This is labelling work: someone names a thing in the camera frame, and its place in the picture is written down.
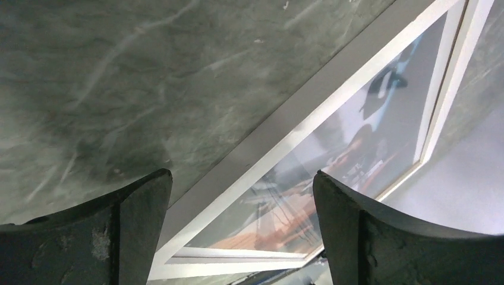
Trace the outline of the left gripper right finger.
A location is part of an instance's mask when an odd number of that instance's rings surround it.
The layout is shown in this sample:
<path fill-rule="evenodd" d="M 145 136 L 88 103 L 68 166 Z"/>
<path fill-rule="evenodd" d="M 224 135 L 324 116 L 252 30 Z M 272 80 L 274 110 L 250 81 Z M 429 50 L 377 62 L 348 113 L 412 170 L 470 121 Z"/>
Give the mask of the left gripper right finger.
<path fill-rule="evenodd" d="M 407 215 L 324 172 L 313 193 L 334 284 L 503 283 L 503 236 Z"/>

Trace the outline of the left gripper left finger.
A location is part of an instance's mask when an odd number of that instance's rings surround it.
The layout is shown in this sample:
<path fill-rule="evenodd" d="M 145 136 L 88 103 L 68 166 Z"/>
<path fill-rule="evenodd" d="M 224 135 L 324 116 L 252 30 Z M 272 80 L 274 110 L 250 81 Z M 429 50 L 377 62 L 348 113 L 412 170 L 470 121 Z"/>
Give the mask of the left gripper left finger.
<path fill-rule="evenodd" d="M 171 189 L 171 172 L 159 169 L 66 210 L 3 224 L 1 283 L 145 284 Z"/>

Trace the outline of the wooden picture frame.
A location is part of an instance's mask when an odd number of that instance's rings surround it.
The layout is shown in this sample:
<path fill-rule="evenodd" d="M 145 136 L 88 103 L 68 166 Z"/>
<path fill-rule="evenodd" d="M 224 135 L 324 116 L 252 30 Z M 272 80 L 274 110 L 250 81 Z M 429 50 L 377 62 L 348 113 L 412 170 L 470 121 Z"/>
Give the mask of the wooden picture frame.
<path fill-rule="evenodd" d="M 309 254 L 191 248 L 189 241 L 338 110 L 440 17 L 445 27 L 429 88 L 415 159 L 376 195 L 384 200 L 431 158 L 493 1 L 285 1 L 287 31 L 334 43 L 331 55 L 169 207 L 149 284 L 241 279 L 307 265 Z"/>

